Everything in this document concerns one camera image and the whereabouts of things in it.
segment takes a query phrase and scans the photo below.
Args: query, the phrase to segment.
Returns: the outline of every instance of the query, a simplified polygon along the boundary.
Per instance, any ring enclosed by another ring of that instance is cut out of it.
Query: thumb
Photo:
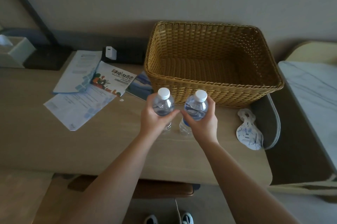
[[[180,112],[180,110],[175,109],[170,114],[164,116],[162,119],[166,122],[166,124],[170,123],[179,112]]]
[[[185,110],[181,111],[181,114],[190,126],[194,124],[195,120]]]

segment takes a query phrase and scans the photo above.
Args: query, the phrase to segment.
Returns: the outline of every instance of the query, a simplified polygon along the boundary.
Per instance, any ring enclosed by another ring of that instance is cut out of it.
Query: hand
[[[184,119],[192,129],[192,133],[196,141],[201,144],[203,142],[216,142],[216,130],[218,127],[218,119],[215,116],[215,102],[208,96],[208,111],[205,117],[199,121],[195,121],[186,111],[181,111]]]
[[[141,111],[141,131],[140,134],[144,136],[153,137],[157,139],[160,133],[164,130],[165,126],[170,123],[173,118],[180,112],[179,110],[174,110],[166,116],[157,115],[153,108],[153,100],[157,96],[157,93],[151,94],[146,99],[146,106]]]

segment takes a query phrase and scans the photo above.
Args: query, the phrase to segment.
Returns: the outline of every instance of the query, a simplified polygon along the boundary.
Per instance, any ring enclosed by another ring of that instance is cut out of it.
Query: forearm
[[[298,223],[265,189],[251,179],[216,142],[200,145],[237,224]]]
[[[155,138],[137,136],[60,223],[121,223]]]

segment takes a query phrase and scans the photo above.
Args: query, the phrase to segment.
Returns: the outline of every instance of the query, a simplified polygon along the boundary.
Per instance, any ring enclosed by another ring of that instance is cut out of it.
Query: blue bottle label
[[[184,122],[185,125],[187,125],[188,127],[190,127],[189,124],[186,122],[186,120],[183,119],[183,122]]]

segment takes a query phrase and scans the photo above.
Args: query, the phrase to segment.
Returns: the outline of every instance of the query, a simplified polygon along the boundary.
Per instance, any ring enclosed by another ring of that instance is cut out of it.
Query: basket rim
[[[277,85],[273,85],[273,86],[259,86],[259,85],[242,85],[242,84],[229,84],[229,83],[219,83],[219,82],[207,82],[207,81],[196,81],[196,80],[191,80],[191,79],[185,79],[185,78],[179,78],[179,77],[171,77],[171,76],[164,76],[164,75],[160,75],[160,74],[156,74],[153,73],[151,71],[149,71],[147,65],[148,65],[148,59],[149,59],[149,49],[152,45],[152,41],[153,41],[153,36],[157,31],[157,28],[160,25],[164,25],[164,24],[183,24],[183,25],[219,25],[219,26],[235,26],[235,27],[241,27],[241,28],[252,28],[257,30],[257,32],[259,33],[259,35],[261,36],[262,40],[263,40],[263,44],[267,50],[268,53],[268,59],[270,60],[272,66],[273,66],[273,70],[275,72],[275,75],[277,76]],[[250,26],[250,25],[235,25],[235,24],[226,24],[226,23],[204,23],[204,22],[179,22],[179,21],[158,21],[156,22],[156,24],[153,27],[153,30],[151,32],[151,36],[147,45],[147,49],[146,49],[146,55],[145,55],[145,62],[144,62],[144,70],[146,72],[146,74],[152,75],[152,76],[156,76],[157,78],[160,79],[164,79],[167,81],[174,81],[177,83],[193,83],[193,84],[198,84],[198,85],[204,85],[204,86],[216,86],[216,87],[225,87],[225,88],[234,88],[234,89],[273,89],[273,90],[279,90],[281,88],[284,87],[284,81],[281,78],[280,72],[277,68],[276,65],[276,61],[273,58],[270,49],[267,45],[266,39],[263,36],[263,33],[261,32],[261,30],[258,27],[255,26]]]

